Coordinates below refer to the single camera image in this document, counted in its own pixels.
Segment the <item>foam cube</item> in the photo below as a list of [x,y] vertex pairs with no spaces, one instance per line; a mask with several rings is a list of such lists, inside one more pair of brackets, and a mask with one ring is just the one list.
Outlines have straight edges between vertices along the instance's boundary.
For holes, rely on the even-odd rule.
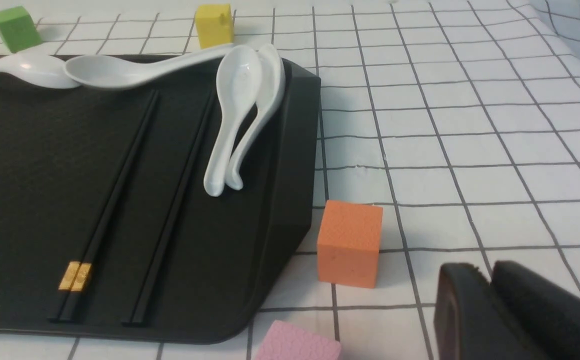
[[276,320],[265,334],[255,360],[340,360],[338,341]]
[[376,286],[383,213],[378,206],[328,200],[317,239],[320,281]]
[[43,43],[34,21],[23,6],[0,11],[0,36],[11,53]]
[[230,4],[206,4],[194,14],[201,49],[232,43],[235,38],[233,12]]

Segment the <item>table surface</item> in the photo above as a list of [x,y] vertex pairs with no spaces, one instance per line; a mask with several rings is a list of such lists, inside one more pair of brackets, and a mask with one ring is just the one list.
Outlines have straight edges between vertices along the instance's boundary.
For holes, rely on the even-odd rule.
[[[199,49],[194,9],[34,19],[59,55]],[[545,0],[235,10],[322,78],[313,228],[252,324],[211,346],[0,333],[0,359],[250,360],[279,319],[347,360],[437,357],[439,267],[514,260],[580,297],[580,12]],[[0,54],[7,53],[0,41]],[[384,209],[376,289],[317,281],[327,199]]]

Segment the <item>pink cube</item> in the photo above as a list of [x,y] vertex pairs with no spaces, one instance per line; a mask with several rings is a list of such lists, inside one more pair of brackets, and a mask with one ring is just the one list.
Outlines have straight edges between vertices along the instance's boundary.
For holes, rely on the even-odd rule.
[[341,344],[276,320],[270,326],[255,360],[340,360]]

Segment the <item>chopsticks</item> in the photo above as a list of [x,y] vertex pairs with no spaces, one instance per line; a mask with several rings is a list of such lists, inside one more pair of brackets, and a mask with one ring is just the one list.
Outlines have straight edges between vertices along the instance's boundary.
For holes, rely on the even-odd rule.
[[199,150],[201,148],[201,144],[203,143],[204,134],[206,133],[208,123],[210,122],[210,114],[213,111],[212,104],[216,96],[217,94],[215,91],[213,91],[210,96],[208,96],[208,101],[205,105],[206,111],[203,114],[203,118],[199,122],[199,126],[196,130],[196,137],[194,137],[190,153],[188,154],[184,163],[184,168],[181,171],[178,187],[176,189],[174,199],[170,204],[168,216],[164,222],[160,237],[157,240],[157,244],[152,255],[152,260],[150,261],[150,266],[148,267],[148,271],[146,271],[143,284],[136,296],[134,307],[132,310],[130,310],[128,318],[122,322],[124,326],[140,326],[145,321],[146,311],[148,310],[148,305],[150,304],[150,299],[155,289],[157,276],[159,275],[162,264],[164,263],[166,250],[168,249],[168,245],[171,242],[176,221],[180,216],[181,205],[185,199],[186,189],[190,183],[190,178],[192,177],[192,170],[194,170]]
[[153,89],[150,92],[148,106],[143,113],[141,125],[137,129],[130,150],[128,150],[123,159],[123,165],[118,172],[110,196],[105,203],[98,222],[96,223],[92,237],[85,244],[84,248],[78,252],[80,256],[68,263],[68,267],[61,278],[57,292],[57,299],[54,307],[52,307],[51,312],[48,315],[50,321],[71,322],[75,320],[77,306],[79,305],[79,301],[83,296],[87,283],[92,276],[92,265],[94,264],[97,254],[104,242],[108,224],[110,223],[110,219],[112,218],[116,205],[121,197],[124,185],[126,184],[128,175],[134,164],[134,159],[139,152],[142,139],[146,133],[146,129],[148,129],[150,118],[155,110],[158,98],[159,91]]

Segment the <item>white spoon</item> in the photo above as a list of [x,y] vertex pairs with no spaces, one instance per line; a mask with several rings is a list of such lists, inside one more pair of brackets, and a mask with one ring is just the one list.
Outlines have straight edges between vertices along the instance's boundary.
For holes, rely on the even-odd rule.
[[263,79],[256,97],[256,117],[232,153],[225,174],[225,183],[236,191],[244,188],[244,181],[239,175],[242,162],[252,143],[281,105],[286,86],[284,63],[276,48],[271,43],[267,43],[258,50],[258,56],[261,59]]
[[82,55],[65,62],[66,75],[86,87],[123,90],[139,87],[174,71],[219,59],[235,45],[226,43],[155,63],[133,63],[107,55]]
[[0,58],[0,73],[7,73],[38,87],[73,89],[81,84],[64,73],[64,60],[36,52],[18,52]]
[[219,196],[224,191],[237,132],[254,105],[261,77],[261,60],[246,45],[235,46],[219,64],[216,93],[221,106],[221,127],[203,176],[203,187],[210,196]]

